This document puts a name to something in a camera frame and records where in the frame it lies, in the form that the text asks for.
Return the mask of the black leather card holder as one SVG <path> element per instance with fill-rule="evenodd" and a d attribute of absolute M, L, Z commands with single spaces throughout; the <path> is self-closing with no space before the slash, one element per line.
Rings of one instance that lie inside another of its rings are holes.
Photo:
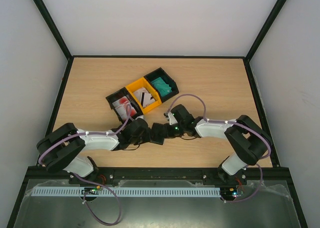
<path fill-rule="evenodd" d="M 153 123 L 150 131 L 150 142 L 157 145 L 163 145 L 166 134 L 167 132 L 164 124 Z"/>

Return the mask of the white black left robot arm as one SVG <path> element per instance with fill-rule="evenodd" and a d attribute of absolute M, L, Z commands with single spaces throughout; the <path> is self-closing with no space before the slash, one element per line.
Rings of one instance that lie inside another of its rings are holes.
<path fill-rule="evenodd" d="M 149 142 L 150 132 L 142 118 L 104 132 L 85 131 L 73 123 L 66 123 L 37 143 L 38 163 L 44 165 L 49 173 L 64 170 L 85 178 L 94 172 L 96 165 L 91 158 L 81 156 L 82 151 L 125 150 L 129 145 Z"/>

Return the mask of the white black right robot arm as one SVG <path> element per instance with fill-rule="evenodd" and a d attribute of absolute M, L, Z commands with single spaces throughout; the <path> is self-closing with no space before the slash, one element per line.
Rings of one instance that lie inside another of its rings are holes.
<path fill-rule="evenodd" d="M 234 153 L 222 161 L 217 169 L 218 179 L 224 184 L 233 181 L 240 170 L 254 166 L 259 160 L 271 155 L 271 137 L 247 115 L 233 120 L 212 120 L 201 116 L 195 118 L 179 104 L 164 116 L 168 119 L 165 124 L 168 138 L 188 135 L 229 141 Z"/>

